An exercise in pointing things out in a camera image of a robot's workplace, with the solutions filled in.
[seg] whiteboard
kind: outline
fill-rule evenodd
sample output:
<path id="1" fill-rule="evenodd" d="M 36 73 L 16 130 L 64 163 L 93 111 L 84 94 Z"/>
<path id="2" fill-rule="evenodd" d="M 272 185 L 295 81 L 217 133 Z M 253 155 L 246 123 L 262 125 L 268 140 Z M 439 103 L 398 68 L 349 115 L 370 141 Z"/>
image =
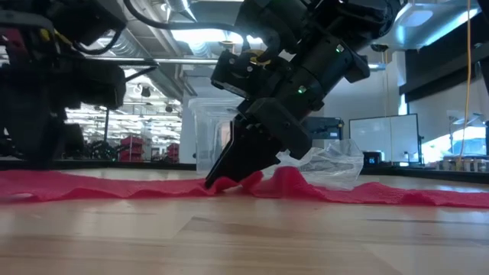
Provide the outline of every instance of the whiteboard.
<path id="1" fill-rule="evenodd" d="M 360 150 L 384 152 L 385 161 L 419 162 L 417 115 L 350 120 L 350 138 Z"/>

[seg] green led light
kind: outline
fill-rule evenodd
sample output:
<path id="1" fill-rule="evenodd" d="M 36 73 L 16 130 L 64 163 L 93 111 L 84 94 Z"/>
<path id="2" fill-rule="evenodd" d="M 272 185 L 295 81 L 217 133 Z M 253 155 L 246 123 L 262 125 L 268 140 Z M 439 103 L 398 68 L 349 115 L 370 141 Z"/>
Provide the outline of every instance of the green led light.
<path id="1" fill-rule="evenodd" d="M 304 86 L 301 86 L 301 87 L 299 87 L 299 90 L 297 92 L 300 93 L 300 94 L 303 94 L 306 91 L 307 91 L 307 88 L 304 87 Z"/>

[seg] wooden table surface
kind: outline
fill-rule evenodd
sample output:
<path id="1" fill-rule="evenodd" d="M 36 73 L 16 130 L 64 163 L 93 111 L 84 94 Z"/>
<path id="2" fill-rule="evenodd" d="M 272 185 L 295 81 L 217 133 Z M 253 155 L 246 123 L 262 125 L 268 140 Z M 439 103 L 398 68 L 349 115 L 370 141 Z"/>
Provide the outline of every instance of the wooden table surface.
<path id="1" fill-rule="evenodd" d="M 71 173 L 196 177 L 153 170 Z M 393 176 L 361 180 L 489 191 Z M 489 274 L 489 211 L 224 196 L 0 205 L 0 274 Z"/>

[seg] black cable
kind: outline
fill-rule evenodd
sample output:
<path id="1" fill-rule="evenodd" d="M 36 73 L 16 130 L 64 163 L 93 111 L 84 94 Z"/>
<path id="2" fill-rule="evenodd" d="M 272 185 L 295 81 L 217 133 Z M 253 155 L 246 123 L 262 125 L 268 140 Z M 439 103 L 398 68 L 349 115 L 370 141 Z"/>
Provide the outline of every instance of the black cable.
<path id="1" fill-rule="evenodd" d="M 75 48 L 75 50 L 78 50 L 80 53 L 85 53 L 89 55 L 101 55 L 107 53 L 110 49 L 112 49 L 112 47 L 114 47 L 115 43 L 120 38 L 121 34 L 122 31 L 116 32 L 112 40 L 110 40 L 110 42 L 101 49 L 89 50 L 78 42 L 73 42 L 73 47 Z"/>
<path id="2" fill-rule="evenodd" d="M 133 6 L 131 0 L 124 0 L 124 5 L 131 12 L 132 16 L 137 18 L 139 21 L 145 23 L 153 28 L 160 28 L 164 30 L 199 30 L 199 29 L 218 29 L 224 31 L 232 31 L 243 37 L 243 48 L 242 51 L 250 50 L 250 43 L 246 38 L 246 34 L 243 34 L 237 27 L 230 24 L 223 23 L 163 23 L 147 18 L 143 14 L 139 13 L 138 10 Z"/>

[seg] yellow cable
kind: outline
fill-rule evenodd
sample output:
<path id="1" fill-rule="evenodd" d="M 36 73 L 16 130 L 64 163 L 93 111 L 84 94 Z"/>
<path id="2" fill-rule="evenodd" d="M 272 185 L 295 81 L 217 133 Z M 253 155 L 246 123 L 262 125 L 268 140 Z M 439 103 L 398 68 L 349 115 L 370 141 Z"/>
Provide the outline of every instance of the yellow cable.
<path id="1" fill-rule="evenodd" d="M 458 161 L 461 162 L 461 157 L 464 154 L 464 145 L 465 145 L 465 129 L 467 128 L 468 123 L 468 103 L 471 96 L 471 74 L 472 74 L 472 42 L 471 42 L 471 0 L 467 0 L 467 63 L 468 63 L 468 74 L 467 74 L 467 96 L 465 97 L 465 120 L 464 120 L 464 129 L 462 130 L 462 139 L 461 139 L 461 150 Z"/>

